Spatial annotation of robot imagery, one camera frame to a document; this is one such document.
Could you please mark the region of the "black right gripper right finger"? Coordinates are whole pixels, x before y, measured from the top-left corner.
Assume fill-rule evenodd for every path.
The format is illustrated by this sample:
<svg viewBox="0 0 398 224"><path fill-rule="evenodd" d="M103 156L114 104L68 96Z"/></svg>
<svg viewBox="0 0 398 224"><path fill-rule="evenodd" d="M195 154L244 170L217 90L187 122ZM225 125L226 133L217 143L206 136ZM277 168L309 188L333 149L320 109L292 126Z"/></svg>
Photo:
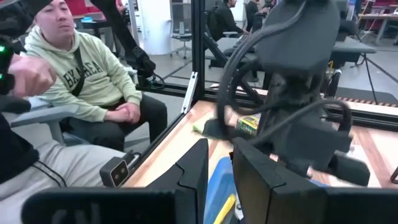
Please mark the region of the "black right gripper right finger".
<svg viewBox="0 0 398 224"><path fill-rule="evenodd" d="M244 224L398 224L397 189L320 186L242 138L233 146Z"/></svg>

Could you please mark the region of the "grey mesh office chair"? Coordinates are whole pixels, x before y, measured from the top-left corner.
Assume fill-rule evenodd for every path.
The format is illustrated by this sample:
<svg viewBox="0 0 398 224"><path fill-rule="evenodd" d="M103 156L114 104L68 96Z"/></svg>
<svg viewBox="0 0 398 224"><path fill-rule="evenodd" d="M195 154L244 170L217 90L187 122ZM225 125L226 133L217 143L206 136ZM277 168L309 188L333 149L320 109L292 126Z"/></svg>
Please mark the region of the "grey mesh office chair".
<svg viewBox="0 0 398 224"><path fill-rule="evenodd" d="M183 46L172 51L170 56L183 52L182 57L185 60L187 58L187 52L191 51L191 48L187 47L187 42L192 39L191 4L182 1L172 2L171 18L171 38L183 42Z"/></svg>

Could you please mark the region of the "yellow green crayon box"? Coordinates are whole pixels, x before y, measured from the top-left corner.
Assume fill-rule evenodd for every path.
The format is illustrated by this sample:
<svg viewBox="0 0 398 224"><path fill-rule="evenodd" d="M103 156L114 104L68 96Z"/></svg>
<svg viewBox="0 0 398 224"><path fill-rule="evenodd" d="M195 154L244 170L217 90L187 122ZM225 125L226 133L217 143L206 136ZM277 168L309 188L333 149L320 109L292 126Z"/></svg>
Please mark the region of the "yellow green crayon box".
<svg viewBox="0 0 398 224"><path fill-rule="evenodd" d="M239 117L236 123L236 127L250 135L255 136L257 134L260 118L260 113Z"/></svg>

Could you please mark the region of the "green sticky note pad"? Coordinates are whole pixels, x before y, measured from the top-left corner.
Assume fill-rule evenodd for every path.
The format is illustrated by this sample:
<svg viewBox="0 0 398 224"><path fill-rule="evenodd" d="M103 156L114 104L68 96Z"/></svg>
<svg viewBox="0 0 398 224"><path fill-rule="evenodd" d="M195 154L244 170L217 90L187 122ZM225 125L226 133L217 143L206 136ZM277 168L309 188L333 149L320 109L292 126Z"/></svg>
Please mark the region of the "green sticky note pad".
<svg viewBox="0 0 398 224"><path fill-rule="evenodd" d="M205 128L205 123L208 120L214 119L214 116L204 116L200 119L198 119L196 122L193 123L193 131L199 134L203 133L203 130Z"/></svg>

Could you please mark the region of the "orange black hazard striped mat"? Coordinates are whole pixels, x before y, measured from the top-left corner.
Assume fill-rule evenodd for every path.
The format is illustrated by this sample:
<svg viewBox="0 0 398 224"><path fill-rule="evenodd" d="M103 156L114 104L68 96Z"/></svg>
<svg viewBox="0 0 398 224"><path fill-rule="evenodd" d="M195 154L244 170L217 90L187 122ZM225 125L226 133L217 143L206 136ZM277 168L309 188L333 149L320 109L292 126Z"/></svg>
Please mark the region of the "orange black hazard striped mat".
<svg viewBox="0 0 398 224"><path fill-rule="evenodd" d="M378 105L378 106L386 106L386 107L391 107L391 108L398 108L398 103L384 103L384 102L376 103L375 101L371 101L371 100L359 100L359 99L355 99L355 98L347 98L347 97L340 97L340 96L336 96L335 99L353 102L353 103L364 103L364 104L368 104L368 105Z"/></svg>

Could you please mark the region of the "light wooden desk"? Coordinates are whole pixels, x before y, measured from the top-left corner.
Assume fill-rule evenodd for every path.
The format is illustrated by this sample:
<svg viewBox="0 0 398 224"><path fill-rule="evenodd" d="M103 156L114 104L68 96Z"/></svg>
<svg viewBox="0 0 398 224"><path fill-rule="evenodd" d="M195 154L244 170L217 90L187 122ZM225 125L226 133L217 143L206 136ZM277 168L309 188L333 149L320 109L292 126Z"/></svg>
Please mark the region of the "light wooden desk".
<svg viewBox="0 0 398 224"><path fill-rule="evenodd" d="M384 31L387 27L387 23L389 21L398 21L398 14L359 14L358 18L359 18L359 21L373 20L372 24L369 26L369 29L366 31L366 33L369 33L372 30L372 28L377 20L382 21L382 25L380 26L379 32L376 36L376 39L374 40L374 44L379 45L380 40L382 39L382 37L384 35Z"/></svg>

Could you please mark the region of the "yellow highlighter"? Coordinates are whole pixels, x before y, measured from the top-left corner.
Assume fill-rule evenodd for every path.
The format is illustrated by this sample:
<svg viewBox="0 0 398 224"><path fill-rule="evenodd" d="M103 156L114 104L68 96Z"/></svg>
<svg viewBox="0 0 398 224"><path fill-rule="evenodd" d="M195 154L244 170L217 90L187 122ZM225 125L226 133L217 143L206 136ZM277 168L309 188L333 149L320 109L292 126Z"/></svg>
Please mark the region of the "yellow highlighter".
<svg viewBox="0 0 398 224"><path fill-rule="evenodd" d="M234 207L235 201L236 201L235 194L231 194L225 201L219 213L217 214L213 224L221 224L223 222L229 211Z"/></svg>

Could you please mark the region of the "person's hand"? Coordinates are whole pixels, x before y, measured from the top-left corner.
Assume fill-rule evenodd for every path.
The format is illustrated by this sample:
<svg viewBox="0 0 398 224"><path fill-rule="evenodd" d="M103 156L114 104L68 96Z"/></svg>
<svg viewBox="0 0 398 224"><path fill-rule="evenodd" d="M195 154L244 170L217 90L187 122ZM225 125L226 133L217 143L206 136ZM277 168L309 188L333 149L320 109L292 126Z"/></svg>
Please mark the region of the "person's hand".
<svg viewBox="0 0 398 224"><path fill-rule="evenodd" d="M17 54L13 55L8 73L15 78L12 94L20 98L45 93L57 79L56 71L46 60Z"/></svg>

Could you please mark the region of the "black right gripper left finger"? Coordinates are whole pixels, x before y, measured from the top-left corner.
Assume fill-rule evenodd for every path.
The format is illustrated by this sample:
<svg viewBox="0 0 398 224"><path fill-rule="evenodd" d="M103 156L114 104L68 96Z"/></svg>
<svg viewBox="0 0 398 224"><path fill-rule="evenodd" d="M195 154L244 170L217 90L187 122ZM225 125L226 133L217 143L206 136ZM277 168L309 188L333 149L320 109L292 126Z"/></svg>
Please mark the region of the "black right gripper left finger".
<svg viewBox="0 0 398 224"><path fill-rule="evenodd" d="M52 188L29 197L23 224L203 224L208 140L144 188Z"/></svg>

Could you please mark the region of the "white metal bracket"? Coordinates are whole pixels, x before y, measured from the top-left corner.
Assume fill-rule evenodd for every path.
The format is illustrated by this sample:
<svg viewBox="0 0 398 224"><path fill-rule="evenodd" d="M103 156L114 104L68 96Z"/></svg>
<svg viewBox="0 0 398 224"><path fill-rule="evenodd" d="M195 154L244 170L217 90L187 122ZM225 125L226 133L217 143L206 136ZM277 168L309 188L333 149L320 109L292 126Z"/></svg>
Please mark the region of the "white metal bracket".
<svg viewBox="0 0 398 224"><path fill-rule="evenodd" d="M183 114L187 114L191 108L193 95L194 95L195 88L197 85L197 79L198 79L198 72L192 72L192 74L190 76L189 83L188 83L187 91L185 94L185 98L184 98L184 101L182 104L182 108L181 108L181 113L183 113Z"/></svg>

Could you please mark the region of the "person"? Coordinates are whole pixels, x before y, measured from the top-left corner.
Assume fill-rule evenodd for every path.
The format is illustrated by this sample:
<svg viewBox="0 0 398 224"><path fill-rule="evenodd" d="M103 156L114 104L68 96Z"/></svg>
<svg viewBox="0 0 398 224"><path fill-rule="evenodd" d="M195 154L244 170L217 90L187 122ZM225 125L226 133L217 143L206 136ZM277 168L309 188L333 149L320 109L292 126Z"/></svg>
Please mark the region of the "person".
<svg viewBox="0 0 398 224"><path fill-rule="evenodd" d="M65 0L52 0L34 19L24 55L48 61L57 81L40 97L53 106L77 105L63 125L91 144L124 150L144 123L154 141L167 127L166 105L136 90L124 65L101 39L79 32Z"/></svg>
<svg viewBox="0 0 398 224"><path fill-rule="evenodd" d="M261 10L259 10L259 5L260 5L260 0L250 0L246 4L246 19L247 19L246 30L248 32L250 32L252 29L255 14L257 12L268 13L269 9L272 7L272 3L269 1L266 1L266 3L262 6Z"/></svg>
<svg viewBox="0 0 398 224"><path fill-rule="evenodd" d="M0 115L0 224L22 224L21 208L33 194L53 187L100 187L100 168L118 151L88 142L33 146Z"/></svg>
<svg viewBox="0 0 398 224"><path fill-rule="evenodd" d="M242 30L234 21L231 8L235 7L237 0L219 0L208 14L208 28L212 38L217 42L224 37L224 32L236 32L232 37L249 34Z"/></svg>

